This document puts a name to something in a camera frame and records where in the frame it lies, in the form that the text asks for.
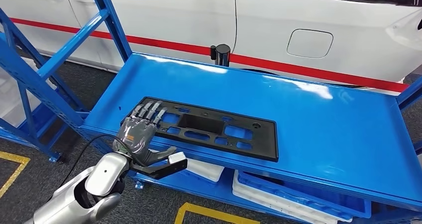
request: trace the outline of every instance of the white car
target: white car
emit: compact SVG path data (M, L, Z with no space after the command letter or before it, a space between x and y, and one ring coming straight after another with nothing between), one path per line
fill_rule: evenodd
M422 63L422 0L112 0L133 51L326 83L400 91ZM94 0L0 0L34 46L54 54L98 9ZM70 60L123 62L102 24Z

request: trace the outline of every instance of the black cable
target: black cable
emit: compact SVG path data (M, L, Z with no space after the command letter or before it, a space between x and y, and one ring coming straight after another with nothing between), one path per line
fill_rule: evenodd
M61 186L63 186L63 184L65 184L65 182L66 182L66 180L69 178L69 176L70 176L70 174L73 172L73 170L75 169L75 167L76 167L76 164L79 162L79 159L81 159L81 157L82 157L82 154L84 154L84 152L85 152L85 150L88 148L88 146L94 141L94 140L96 140L97 138L101 138L101 137L110 137L110 138L112 138L112 139L114 139L114 140L116 140L117 142L119 142L121 145L123 145L123 147L130 153L130 155L131 155L131 158L133 158L134 160L135 160L135 162L137 162L138 164L140 164L141 166L144 166L144 167L146 167L147 165L145 165L143 162L141 162L140 160L138 160L137 158L136 158L136 155L134 155L133 153L132 153L132 151L127 147L127 145L123 142L123 141L121 141L118 137L116 137L116 136L114 136L114 135L111 135L111 134L101 134L101 135L98 135L98 136L95 136L94 138L92 138L85 146L84 146L84 148L82 148L82 152L81 152L81 154L79 154L79 156L78 156L78 158L76 159L76 162L73 164L73 166L72 166L72 168L70 169L70 171L69 171L69 173L66 175L66 177L65 177L65 179L62 181L62 183L60 184L60 186L59 187L61 187Z

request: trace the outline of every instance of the red stripe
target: red stripe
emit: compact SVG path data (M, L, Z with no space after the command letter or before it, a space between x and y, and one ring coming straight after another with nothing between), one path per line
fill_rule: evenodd
M74 27L54 25L54 24L43 23L43 22L38 22L38 21L23 20L23 19L18 19L18 18L11 18L11 20L15 23L42 27L42 28L58 30L58 31L64 31L64 32L70 32L70 33L76 33L79 31L78 28L74 28ZM111 39L110 33L103 32L103 31L94 31L91 34L91 36ZM190 52L190 53L195 53L195 54L200 54L200 55L210 54L209 47L196 46L196 45L171 42L171 41L156 40L156 39L137 37L137 36L126 36L126 38L127 38L127 41L130 43L166 48L166 49L177 50L177 51ZM263 60L259 58L236 55L236 54L231 54L230 61L243 64L243 65L253 66L253 67L265 68L265 69L287 72L291 74L308 76L308 77L315 77L315 78L320 78L320 79L325 79L325 80L330 80L330 81L343 82L343 83L348 83L348 84L353 84L353 85L358 85L358 86L378 88L378 89L387 90L387 91L402 92L408 86L407 84L400 84L400 83L395 83L391 81L383 81L383 80L372 79L372 78L367 78L367 77L348 75L348 74L343 74L343 73L338 73L338 72L333 72L333 71L326 71L326 70L292 65L292 64L282 63L282 62Z

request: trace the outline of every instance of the blue upright post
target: blue upright post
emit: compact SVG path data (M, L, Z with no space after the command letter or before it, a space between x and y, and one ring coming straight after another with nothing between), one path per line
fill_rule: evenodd
M95 0L95 3L97 4L98 10L101 11L102 9L107 9L110 13L110 16L105 19L105 24L111 33L111 37L113 38L123 61L126 62L132 54L132 50L127 42L123 28L117 17L117 13L114 10L113 3L111 0Z
M399 108L404 110L413 102L417 101L422 96L422 77L417 79L407 89L405 89L399 96L397 96L397 103Z

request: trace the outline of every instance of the lower shelf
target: lower shelf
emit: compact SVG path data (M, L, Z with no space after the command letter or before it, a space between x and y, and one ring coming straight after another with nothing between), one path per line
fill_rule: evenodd
M216 186L213 188L210 188L208 185L204 185L202 181L191 178L191 177L187 177L180 173L170 175L160 180L155 180L133 171L129 172L129 176L136 180L158 184L161 186L165 186L171 189L193 194L196 196L200 196L200 197L220 201L223 203L235 205L238 207L254 210L260 213L267 213L267 214L275 215L278 217L295 220L300 223L304 223L300 219L285 215L283 213L276 212L270 208L266 208L259 204L253 203L251 201L248 201L248 200L245 200L233 195L232 193L233 175L234 175L233 169L225 168Z

